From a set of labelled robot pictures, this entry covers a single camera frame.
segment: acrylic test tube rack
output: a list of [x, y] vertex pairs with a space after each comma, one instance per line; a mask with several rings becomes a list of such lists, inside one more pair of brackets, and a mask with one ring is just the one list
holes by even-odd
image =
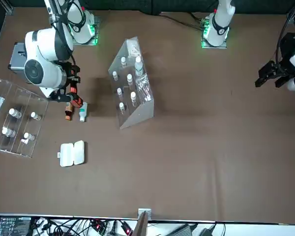
[[[31, 157], [47, 110], [48, 100], [2, 79], [0, 79], [0, 100], [3, 101], [0, 106], [0, 151]], [[16, 118], [10, 115], [11, 108], [21, 112], [22, 116]], [[30, 116], [32, 112], [38, 114], [41, 119], [33, 119]], [[14, 130], [15, 135], [8, 137], [2, 134], [3, 127]], [[21, 142], [25, 133], [34, 135], [35, 139], [28, 140], [27, 144]]]
[[[141, 74], [138, 74], [135, 68], [137, 57], [140, 57], [143, 63]], [[154, 98], [137, 37], [124, 41], [108, 72], [120, 129], [152, 118], [154, 116]], [[129, 84], [127, 80], [129, 74], [132, 77], [132, 84]], [[121, 95], [117, 92], [118, 88], [121, 89]], [[131, 99], [132, 92], [136, 94], [135, 100]], [[120, 103], [122, 103], [124, 110], [120, 109]]]

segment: wire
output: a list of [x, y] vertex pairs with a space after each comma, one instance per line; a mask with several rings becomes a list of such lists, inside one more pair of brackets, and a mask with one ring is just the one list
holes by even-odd
[[289, 23], [290, 19], [292, 19], [294, 16], [295, 16], [295, 6], [289, 12], [289, 15], [288, 15], [283, 27], [282, 27], [282, 30], [281, 30], [280, 35], [279, 35], [279, 39], [278, 39], [277, 44], [276, 44], [275, 63], [277, 65], [277, 67], [279, 68], [279, 70], [281, 72], [283, 72], [283, 73], [284, 73], [284, 71], [281, 69], [280, 62], [279, 62], [279, 48], [280, 48], [281, 40], [282, 40], [282, 37], [283, 37], [283, 33], [284, 33], [285, 29], [286, 29], [286, 26]]
[[223, 231], [224, 231], [224, 233], [222, 232], [222, 236], [225, 236], [225, 233], [226, 233], [226, 225], [224, 224], [224, 228], [223, 228]]
[[75, 59], [72, 55], [72, 51], [69, 49], [69, 46], [67, 45], [67, 43], [63, 40], [63, 38], [61, 37], [59, 30], [54, 26], [54, 24], [51, 24], [51, 26], [55, 29], [55, 31], [57, 32], [57, 34], [59, 35], [60, 40], [62, 41], [62, 43], [64, 44], [64, 47], [66, 48], [66, 50], [68, 51], [68, 53], [70, 54], [70, 57], [73, 61], [73, 64], [76, 65], [75, 63]]
[[215, 0], [214, 2], [212, 2], [205, 10], [204, 12], [207, 12], [213, 5], [215, 5], [218, 2], [218, 0]]
[[201, 30], [201, 27], [200, 26], [197, 26], [197, 25], [193, 25], [193, 24], [189, 24], [189, 23], [186, 23], [186, 22], [182, 22], [182, 21], [179, 21], [179, 20], [176, 20], [175, 18], [172, 18], [172, 17], [169, 17], [169, 16], [165, 16], [165, 15], [158, 15], [158, 16], [161, 16], [161, 17], [164, 17], [164, 18], [168, 18], [172, 21], [175, 21], [177, 23], [180, 23], [184, 26], [188, 26], [188, 27], [191, 27], [191, 28], [194, 28], [196, 30]]

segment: small bottle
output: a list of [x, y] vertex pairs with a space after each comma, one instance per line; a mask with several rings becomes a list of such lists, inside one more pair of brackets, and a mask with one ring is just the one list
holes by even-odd
[[15, 117], [16, 119], [19, 119], [22, 116], [22, 113], [20, 113], [18, 110], [15, 110], [13, 108], [9, 110], [9, 114]]
[[29, 133], [25, 133], [24, 134], [24, 138], [25, 139], [28, 139], [28, 140], [31, 140], [31, 141], [34, 141], [35, 140], [35, 135], [29, 134]]
[[122, 67], [126, 67], [126, 66], [127, 66], [126, 58], [125, 58], [125, 57], [122, 57], [122, 58], [121, 58], [121, 66], [122, 66]]
[[132, 105], [134, 107], [136, 107], [137, 106], [137, 95], [136, 95], [136, 92], [131, 92], [130, 97], [131, 97]]
[[136, 75], [143, 75], [143, 62], [141, 61], [141, 57], [136, 57], [136, 62], [134, 63], [134, 68], [136, 69]]
[[120, 103], [119, 103], [119, 108], [120, 108], [121, 113], [124, 114], [125, 107], [124, 107], [123, 102], [120, 102]]
[[119, 98], [122, 99], [122, 90], [121, 90], [121, 88], [117, 89], [117, 94], [118, 94]]
[[131, 74], [128, 74], [127, 75], [127, 81], [128, 81], [129, 86], [131, 86], [133, 84], [132, 83], [132, 75]]
[[114, 78], [115, 81], [118, 80], [118, 74], [115, 71], [113, 71], [113, 78]]
[[12, 129], [2, 127], [2, 134], [4, 134], [7, 137], [13, 138], [16, 135], [16, 132]]
[[30, 117], [32, 117], [32, 118], [35, 119], [35, 120], [41, 120], [41, 116], [38, 115], [38, 114], [36, 114], [35, 112], [32, 112], [32, 113], [30, 114]]
[[65, 107], [65, 119], [71, 120], [72, 114], [73, 114], [73, 105], [71, 104], [71, 102], [67, 102]]
[[83, 106], [80, 108], [80, 122], [85, 122], [85, 117], [87, 116], [88, 104], [83, 102]]

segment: vial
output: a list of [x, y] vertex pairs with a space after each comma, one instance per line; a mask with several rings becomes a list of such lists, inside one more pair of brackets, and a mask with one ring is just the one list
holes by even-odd
[[134, 68], [136, 69], [136, 75], [143, 75], [143, 63], [141, 61], [141, 57], [136, 57], [136, 62], [134, 63]]
[[125, 58], [125, 57], [122, 57], [122, 58], [121, 58], [121, 65], [122, 65], [122, 67], [127, 66], [126, 58]]
[[136, 107], [137, 106], [137, 95], [136, 95], [136, 92], [131, 92], [130, 97], [131, 97], [132, 105], [134, 107]]
[[9, 110], [9, 114], [10, 114], [11, 116], [15, 117], [16, 119], [19, 119], [19, 118], [21, 118], [21, 116], [22, 116], [22, 113], [20, 113], [18, 110], [15, 110], [15, 109], [13, 109], [13, 108], [11, 108], [11, 109]]
[[122, 98], [122, 90], [121, 90], [121, 88], [117, 89], [117, 94], [118, 94], [119, 98], [121, 99]]
[[16, 132], [12, 129], [2, 127], [2, 134], [4, 134], [7, 137], [13, 138], [16, 135]]
[[115, 81], [118, 80], [118, 74], [115, 71], [113, 71], [113, 78], [114, 78]]
[[123, 114], [125, 111], [125, 108], [124, 108], [124, 104], [122, 102], [119, 103], [119, 108], [120, 108], [121, 113]]
[[132, 85], [132, 75], [131, 74], [127, 75], [127, 81], [128, 81], [129, 86], [131, 86]]
[[38, 114], [36, 114], [35, 112], [32, 112], [32, 113], [30, 114], [30, 117], [32, 117], [32, 118], [35, 119], [35, 120], [41, 120], [41, 116], [38, 115]]
[[34, 141], [35, 140], [35, 135], [29, 134], [29, 133], [25, 133], [24, 134], [24, 138], [25, 139], [28, 139], [28, 140], [31, 140], [31, 141]]

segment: brown tabletop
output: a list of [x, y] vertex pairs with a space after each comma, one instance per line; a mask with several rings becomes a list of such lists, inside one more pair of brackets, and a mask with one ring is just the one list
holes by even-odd
[[[285, 21], [235, 15], [228, 49], [201, 49], [198, 31], [135, 11], [104, 11], [99, 44], [77, 46], [86, 123], [50, 103], [32, 159], [0, 153], [0, 212], [295, 223], [295, 92], [254, 87]], [[186, 13], [171, 16], [192, 23]], [[16, 8], [0, 37], [0, 78], [15, 41], [49, 27], [45, 8]], [[138, 36], [155, 117], [120, 131], [108, 68]], [[87, 143], [85, 164], [60, 167], [63, 143]]]

